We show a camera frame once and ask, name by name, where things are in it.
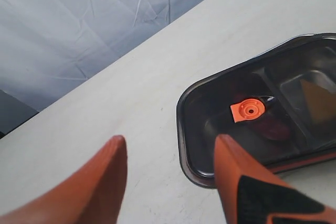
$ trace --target table surface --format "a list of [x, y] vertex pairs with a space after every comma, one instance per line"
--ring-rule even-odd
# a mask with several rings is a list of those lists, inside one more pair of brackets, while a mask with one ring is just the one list
[[[205, 0], [0, 141], [0, 214], [50, 190], [112, 135], [128, 145], [119, 223], [225, 223], [181, 171], [176, 104], [195, 81], [301, 34], [336, 31], [332, 0]], [[335, 161], [282, 175], [336, 207]]]

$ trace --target white table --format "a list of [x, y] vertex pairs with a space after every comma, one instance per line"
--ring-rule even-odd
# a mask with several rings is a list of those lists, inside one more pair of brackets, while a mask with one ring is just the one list
[[[205, 0], [0, 141], [0, 214], [66, 179], [114, 134], [127, 138], [119, 223], [225, 223], [215, 190], [179, 165], [176, 103], [195, 81], [300, 34], [336, 31], [333, 0]], [[286, 174], [336, 207], [336, 162]]]

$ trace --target wrinkled fabric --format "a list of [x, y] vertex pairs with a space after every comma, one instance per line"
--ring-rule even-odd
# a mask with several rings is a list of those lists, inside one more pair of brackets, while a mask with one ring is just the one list
[[40, 111], [202, 0], [0, 0], [0, 89]]

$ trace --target orange plastic piece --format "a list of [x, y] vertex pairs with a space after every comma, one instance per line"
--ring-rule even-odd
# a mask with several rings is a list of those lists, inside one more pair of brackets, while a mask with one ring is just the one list
[[254, 120], [265, 112], [265, 105], [258, 99], [246, 99], [230, 106], [235, 123]]

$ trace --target white fabric backdrop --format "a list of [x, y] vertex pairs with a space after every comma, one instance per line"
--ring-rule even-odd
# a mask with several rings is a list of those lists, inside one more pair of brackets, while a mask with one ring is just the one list
[[42, 110], [200, 1], [0, 0], [0, 89]]

